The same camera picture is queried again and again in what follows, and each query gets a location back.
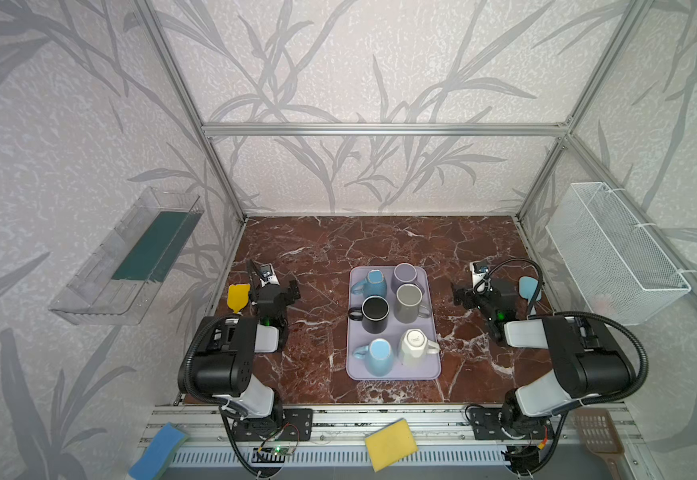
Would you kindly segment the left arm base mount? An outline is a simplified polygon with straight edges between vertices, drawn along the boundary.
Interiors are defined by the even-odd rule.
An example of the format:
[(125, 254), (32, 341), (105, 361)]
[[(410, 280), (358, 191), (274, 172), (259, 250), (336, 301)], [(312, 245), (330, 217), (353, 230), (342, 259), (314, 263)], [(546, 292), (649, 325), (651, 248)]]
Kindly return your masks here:
[(284, 408), (260, 419), (246, 419), (232, 424), (236, 441), (264, 441), (274, 437), (284, 441), (308, 441), (312, 436), (314, 410)]

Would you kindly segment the lavender mug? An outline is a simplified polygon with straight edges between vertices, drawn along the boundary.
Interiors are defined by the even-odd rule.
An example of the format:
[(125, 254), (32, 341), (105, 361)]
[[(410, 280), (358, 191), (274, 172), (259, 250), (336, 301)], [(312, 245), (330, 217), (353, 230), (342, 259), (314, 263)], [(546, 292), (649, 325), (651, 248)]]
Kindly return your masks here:
[(410, 263), (401, 263), (394, 267), (392, 278), (392, 292), (397, 293), (404, 285), (416, 285), (424, 291), (424, 283), (420, 276), (419, 268)]

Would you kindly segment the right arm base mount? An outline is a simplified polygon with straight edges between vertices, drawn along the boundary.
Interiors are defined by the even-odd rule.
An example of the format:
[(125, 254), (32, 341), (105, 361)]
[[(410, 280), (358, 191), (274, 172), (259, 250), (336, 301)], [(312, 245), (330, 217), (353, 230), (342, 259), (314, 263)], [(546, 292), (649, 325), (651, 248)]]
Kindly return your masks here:
[(554, 433), (550, 418), (527, 417), (502, 407), (472, 404), (465, 415), (476, 440), (537, 441)]

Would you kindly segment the grey mug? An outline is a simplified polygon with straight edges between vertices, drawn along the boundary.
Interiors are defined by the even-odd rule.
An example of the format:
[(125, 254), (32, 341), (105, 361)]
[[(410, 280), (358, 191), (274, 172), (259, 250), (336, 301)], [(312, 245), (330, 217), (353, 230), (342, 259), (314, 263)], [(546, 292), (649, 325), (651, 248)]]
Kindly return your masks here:
[(424, 293), (415, 284), (404, 284), (396, 293), (394, 305), (396, 318), (404, 324), (412, 324), (421, 318), (431, 318), (432, 310), (424, 304)]

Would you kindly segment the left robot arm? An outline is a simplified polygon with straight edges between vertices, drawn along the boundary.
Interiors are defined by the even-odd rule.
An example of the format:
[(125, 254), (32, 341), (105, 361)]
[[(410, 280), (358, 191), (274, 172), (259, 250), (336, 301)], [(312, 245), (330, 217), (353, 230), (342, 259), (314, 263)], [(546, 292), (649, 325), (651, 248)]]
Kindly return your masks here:
[(244, 427), (278, 430), (284, 407), (276, 390), (262, 384), (254, 358), (281, 352), (288, 341), (288, 308), (300, 300), (298, 282), (263, 281), (228, 290), (230, 314), (202, 320), (180, 370), (178, 390)]

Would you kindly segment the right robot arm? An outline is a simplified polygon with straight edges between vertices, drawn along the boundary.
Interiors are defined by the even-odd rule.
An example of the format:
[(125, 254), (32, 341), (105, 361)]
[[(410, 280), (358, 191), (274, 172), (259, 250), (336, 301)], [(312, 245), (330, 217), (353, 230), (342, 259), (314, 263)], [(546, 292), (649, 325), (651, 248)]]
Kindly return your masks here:
[(483, 278), (472, 287), (452, 286), (454, 304), (478, 310), (498, 344), (549, 352), (552, 369), (534, 382), (509, 391), (495, 415), (510, 438), (536, 433), (556, 415), (587, 405), (623, 400), (645, 384), (649, 375), (646, 348), (620, 323), (591, 312), (539, 315), (540, 283), (522, 296), (529, 317), (516, 318), (512, 294)]

